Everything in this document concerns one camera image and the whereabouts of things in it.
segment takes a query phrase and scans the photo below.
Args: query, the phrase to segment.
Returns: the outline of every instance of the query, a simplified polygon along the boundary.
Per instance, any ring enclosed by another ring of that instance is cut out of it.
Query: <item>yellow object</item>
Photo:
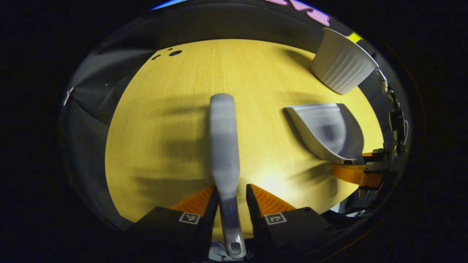
[[[213,190],[214,185],[198,191],[195,194],[180,201],[176,205],[171,206],[170,209],[191,214],[199,214],[203,217]]]
[[[256,40],[221,39],[157,51],[133,77],[117,105],[106,145],[112,200],[136,222],[155,206],[172,207],[213,184],[209,103],[235,98],[241,173],[238,206],[245,238],[253,237],[246,185],[261,185],[295,207],[318,213],[357,188],[331,175],[333,164],[302,142],[285,106],[344,103],[362,129],[364,151],[381,147],[377,117],[359,88],[340,95],[310,71],[314,54]],[[174,51],[182,53],[169,56]],[[223,240],[218,214],[213,239]]]
[[[348,36],[349,39],[351,39],[352,42],[357,43],[359,40],[362,39],[358,34],[353,32],[351,35]]]
[[[250,186],[252,187],[255,198],[257,199],[258,208],[260,209],[262,217],[264,215],[271,215],[296,209],[286,201],[263,190],[262,188],[254,184],[250,184]]]
[[[383,174],[365,174],[365,165],[334,164],[331,174],[337,178],[359,186],[378,187]]]

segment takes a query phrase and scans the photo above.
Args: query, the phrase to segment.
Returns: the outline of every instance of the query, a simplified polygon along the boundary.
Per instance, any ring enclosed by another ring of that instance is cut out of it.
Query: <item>white dustpan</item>
[[[361,128],[341,103],[305,104],[285,107],[302,140],[317,157],[364,164]]]

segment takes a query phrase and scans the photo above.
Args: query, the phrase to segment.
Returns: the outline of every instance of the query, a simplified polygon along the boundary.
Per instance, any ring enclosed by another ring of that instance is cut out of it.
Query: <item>pink object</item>
[[[322,13],[321,11],[319,11],[317,9],[314,9],[314,10],[312,10],[310,12],[306,12],[306,14],[310,18],[312,18],[312,19],[314,19],[314,20],[316,20],[316,21],[318,21],[318,22],[320,22],[320,23],[322,23],[322,24],[324,24],[326,26],[330,25],[330,22],[328,22],[328,20],[330,19],[330,16],[325,14],[325,13]]]
[[[308,6],[306,4],[304,4],[303,2],[299,2],[297,0],[289,0],[292,4],[292,7],[294,9],[296,9],[297,11],[302,11],[302,10],[306,10],[306,9],[313,9],[313,7],[311,6]]]
[[[280,5],[283,5],[283,6],[287,6],[288,5],[288,2],[286,2],[285,0],[267,0],[268,2],[272,2],[272,3],[275,3],[275,4],[280,4]]]

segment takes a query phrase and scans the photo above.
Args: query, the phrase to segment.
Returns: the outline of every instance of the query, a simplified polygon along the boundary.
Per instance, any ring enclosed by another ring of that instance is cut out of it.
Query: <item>white spatula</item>
[[[210,100],[211,172],[219,193],[219,210],[226,253],[231,258],[246,254],[237,210],[239,146],[234,97],[216,94]]]

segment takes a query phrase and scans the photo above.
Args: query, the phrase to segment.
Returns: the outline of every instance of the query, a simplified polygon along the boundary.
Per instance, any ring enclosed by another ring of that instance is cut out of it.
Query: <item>white cup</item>
[[[366,79],[377,62],[358,44],[324,28],[325,35],[312,60],[312,72],[330,89],[346,94]]]

